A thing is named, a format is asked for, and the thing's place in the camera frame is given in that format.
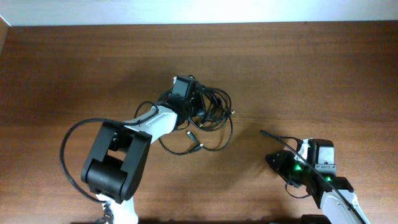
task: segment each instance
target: wooden table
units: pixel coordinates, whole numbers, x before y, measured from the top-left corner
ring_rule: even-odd
[[[268,168],[264,156],[282,146],[259,134],[266,129],[331,139],[337,174],[369,220],[396,222],[398,22],[10,28],[0,59],[2,222],[100,217],[101,206],[62,173],[63,135],[85,118],[131,119],[176,75],[231,95],[234,138],[224,151],[182,157],[154,143],[134,196],[141,218],[268,222],[321,213],[312,198],[290,197]],[[78,129],[67,144],[76,179],[98,127]],[[208,146],[229,134],[190,130]],[[192,143],[184,132],[164,141],[178,151]]]

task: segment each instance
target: white wall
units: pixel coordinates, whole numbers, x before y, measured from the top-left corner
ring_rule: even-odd
[[[398,19],[398,0],[235,1],[0,0],[0,15],[12,26]]]

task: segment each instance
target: green led light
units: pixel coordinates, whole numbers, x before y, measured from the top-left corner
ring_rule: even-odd
[[[297,165],[294,167],[294,170],[303,170],[303,169],[301,169],[300,165],[297,164]]]

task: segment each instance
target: black bracket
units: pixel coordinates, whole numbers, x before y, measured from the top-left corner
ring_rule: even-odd
[[[175,79],[174,87],[168,95],[166,106],[178,115],[176,126],[180,126],[190,116],[199,116],[205,112],[205,102],[197,88],[201,87],[193,76],[179,75]]]
[[[145,132],[103,123],[81,171],[90,191],[121,203],[136,192],[144,172],[152,136]],[[108,155],[124,151],[124,160]]]
[[[266,156],[266,162],[269,167],[273,171],[277,172],[289,185],[299,188],[303,184],[303,172],[297,172],[294,170],[296,160],[294,160],[292,152],[280,150],[275,153],[268,154]]]
[[[304,178],[303,181],[304,185],[307,187],[305,190],[308,194],[312,195],[317,207],[321,208],[323,193],[331,192],[331,188],[317,175]],[[345,177],[330,177],[330,184],[336,190],[348,190],[349,192],[354,192],[353,186],[351,186]]]

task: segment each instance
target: black cable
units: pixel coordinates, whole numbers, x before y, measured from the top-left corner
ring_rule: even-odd
[[[361,217],[361,215],[358,213],[358,211],[354,208],[354,205],[351,204],[349,201],[347,201],[347,199],[338,191],[335,189],[334,186],[332,186],[331,183],[329,183],[322,175],[321,173],[319,173],[316,168],[314,168],[313,166],[311,166],[311,164],[304,159],[298,152],[296,152],[296,150],[294,150],[292,148],[292,146],[288,145],[286,142],[284,142],[280,137],[275,136],[271,133],[268,133],[267,131],[264,130],[260,130],[260,133],[271,137],[273,139],[275,139],[276,141],[279,141],[281,144],[283,144],[284,146],[286,146],[290,151],[292,151],[298,158],[300,158],[302,161],[304,161],[305,165],[308,166],[314,173],[316,173],[317,176],[319,176],[319,178],[321,178],[322,181],[324,181],[324,183],[326,183],[332,190],[334,190],[336,192],[336,194],[344,201],[344,203],[348,206],[348,210],[352,210],[354,212],[354,214],[357,216],[357,218],[360,220],[360,222],[362,224],[366,224],[366,222],[363,220],[363,218]]]
[[[301,196],[301,197],[292,195],[292,194],[287,190],[287,186],[288,186],[289,184],[290,184],[290,181],[286,182],[286,184],[285,184],[285,190],[286,190],[286,192],[287,192],[290,196],[292,196],[293,198],[303,199],[303,198],[307,198],[307,197],[311,196],[310,194],[307,194],[307,195],[304,195],[304,196]]]
[[[97,219],[94,224],[105,224],[105,223],[113,223],[113,212],[111,210],[111,204],[105,203],[104,206],[104,216],[102,216],[101,218]]]
[[[279,138],[281,139],[294,139],[297,144],[303,143],[303,141],[301,139],[295,138],[295,137],[290,137],[290,136],[279,136]]]
[[[104,119],[104,118],[91,118],[91,119],[86,119],[86,120],[83,120],[83,121],[80,121],[80,122],[77,122],[76,124],[74,124],[74,125],[68,130],[68,132],[66,133],[65,137],[63,137],[63,140],[62,140],[62,143],[61,143],[61,148],[60,148],[60,163],[61,163],[61,167],[62,167],[63,173],[65,174],[65,176],[67,177],[67,179],[69,180],[69,182],[72,184],[72,186],[74,186],[74,188],[75,188],[77,191],[79,191],[79,192],[80,192],[83,196],[85,196],[86,198],[88,198],[88,199],[90,199],[90,200],[92,200],[92,201],[94,201],[94,202],[97,202],[97,203],[106,203],[106,201],[98,200],[97,198],[94,198],[93,196],[91,196],[91,195],[89,195],[87,192],[85,192],[85,191],[76,183],[76,181],[73,179],[73,177],[70,175],[70,173],[69,173],[69,171],[68,171],[68,169],[67,169],[67,166],[66,166],[66,164],[65,164],[65,146],[66,146],[66,144],[67,144],[67,141],[68,141],[70,135],[72,134],[72,132],[73,132],[74,130],[76,130],[76,128],[78,128],[78,127],[80,127],[80,126],[82,126],[82,125],[84,125],[84,124],[87,124],[87,123],[103,122],[103,123],[112,124],[112,125],[117,126],[117,127],[120,127],[120,128],[122,128],[122,127],[125,126],[125,125],[126,125],[126,126],[135,126],[135,125],[139,125],[139,124],[141,124],[141,123],[144,123],[144,122],[148,121],[149,119],[153,118],[153,117],[159,112],[158,106],[157,106],[155,103],[150,102],[150,101],[145,101],[145,102],[141,103],[141,104],[138,106],[138,109],[141,108],[141,106],[143,106],[143,105],[146,104],[146,103],[150,103],[153,107],[155,107],[155,111],[154,111],[154,113],[152,113],[151,115],[149,115],[148,117],[146,117],[146,118],[144,118],[144,119],[142,119],[142,120],[140,119],[140,120],[137,120],[137,121],[135,121],[135,122],[131,122],[131,123],[130,123],[130,122],[121,122],[121,121],[115,121],[115,120],[112,120],[112,119]]]
[[[166,90],[160,97],[159,101],[164,101],[167,102],[167,97],[168,94],[172,91],[173,87],[170,87],[168,90]],[[204,105],[204,114],[202,115],[195,115],[192,114],[192,102],[188,101],[187,102],[187,107],[189,108],[189,114],[190,116],[188,117],[188,125],[185,127],[187,128],[189,124],[193,124],[196,128],[206,131],[206,132],[212,132],[212,131],[217,131],[221,129],[222,127],[225,126],[226,122],[229,120],[230,125],[231,125],[231,132],[229,135],[229,139],[227,142],[224,144],[224,146],[219,147],[219,148],[208,148],[203,146],[202,148],[207,150],[207,151],[220,151],[224,148],[226,148],[229,143],[232,140],[233,137],[233,121],[231,118],[231,115],[233,114],[233,111],[231,109],[232,107],[232,101],[231,97],[225,92],[224,90],[220,90],[218,88],[212,88],[212,87],[206,87],[205,85],[201,85],[198,83],[196,87],[196,94],[198,94],[196,97],[200,97],[203,99],[203,97],[206,97],[209,101],[209,105],[206,106]],[[186,152],[174,152],[170,150],[162,141],[161,138],[159,138],[160,145],[169,153],[176,155],[176,156],[183,156],[187,155],[189,153],[195,152],[194,148],[189,149]]]

